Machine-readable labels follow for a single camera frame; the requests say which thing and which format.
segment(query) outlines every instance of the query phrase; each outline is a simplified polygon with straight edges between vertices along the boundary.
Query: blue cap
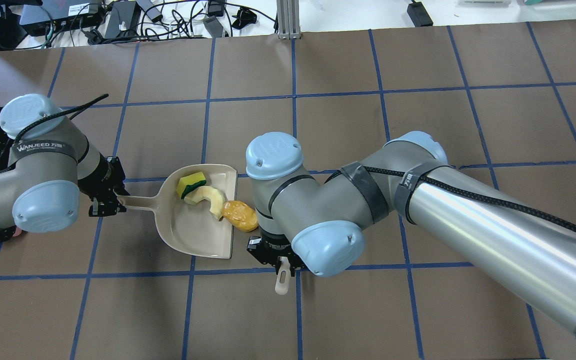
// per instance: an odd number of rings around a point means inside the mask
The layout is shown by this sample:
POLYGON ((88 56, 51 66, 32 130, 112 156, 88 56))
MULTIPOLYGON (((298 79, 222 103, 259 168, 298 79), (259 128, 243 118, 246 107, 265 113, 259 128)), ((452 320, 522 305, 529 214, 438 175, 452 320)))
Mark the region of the blue cap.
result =
MULTIPOLYGON (((7 103, 0 112, 0 127, 7 133, 10 139, 14 139, 25 129, 26 126, 38 121, 44 116, 60 113, 60 109, 55 103, 46 96, 38 93, 29 93, 27 95, 13 98, 7 103)), ((32 139, 50 132, 59 125, 64 116, 48 120, 41 125, 37 125, 32 130, 23 135, 23 139, 32 139)))
POLYGON ((366 239, 356 223, 325 221, 307 227, 292 239, 292 250, 316 276, 337 275, 361 256, 366 239))
POLYGON ((413 144, 419 145, 428 153, 430 153, 430 155, 432 155, 435 159, 444 164, 448 164, 446 151, 444 151, 444 148, 441 146, 441 144, 439 144, 437 141, 434 141, 432 136, 423 131, 410 131, 403 136, 386 142, 384 146, 390 144, 391 142, 411 142, 413 144))
POLYGON ((246 149, 246 173, 256 180, 281 178, 303 163, 302 146, 285 132, 266 132, 250 141, 246 149))
POLYGON ((73 225, 80 207, 80 189, 68 180, 30 187, 12 205, 14 223, 29 233, 59 231, 73 225))

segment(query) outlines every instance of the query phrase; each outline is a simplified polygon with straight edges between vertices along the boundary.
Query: beige handle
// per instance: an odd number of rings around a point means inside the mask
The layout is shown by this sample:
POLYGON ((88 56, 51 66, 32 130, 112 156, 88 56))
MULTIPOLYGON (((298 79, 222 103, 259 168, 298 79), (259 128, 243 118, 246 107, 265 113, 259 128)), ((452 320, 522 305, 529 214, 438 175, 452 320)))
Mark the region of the beige handle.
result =
POLYGON ((133 210, 154 212, 158 207, 158 202, 154 197, 118 195, 117 199, 124 207, 133 210))

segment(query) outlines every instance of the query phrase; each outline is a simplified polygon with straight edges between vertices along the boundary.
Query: black power adapter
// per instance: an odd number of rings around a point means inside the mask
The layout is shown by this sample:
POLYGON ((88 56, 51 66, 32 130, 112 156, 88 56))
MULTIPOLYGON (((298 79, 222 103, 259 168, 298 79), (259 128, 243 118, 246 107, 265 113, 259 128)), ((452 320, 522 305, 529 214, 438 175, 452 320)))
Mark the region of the black power adapter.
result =
POLYGON ((415 0, 413 0, 411 4, 408 4, 407 13, 414 27, 432 27, 433 19, 430 18, 430 15, 421 2, 415 2, 415 0))

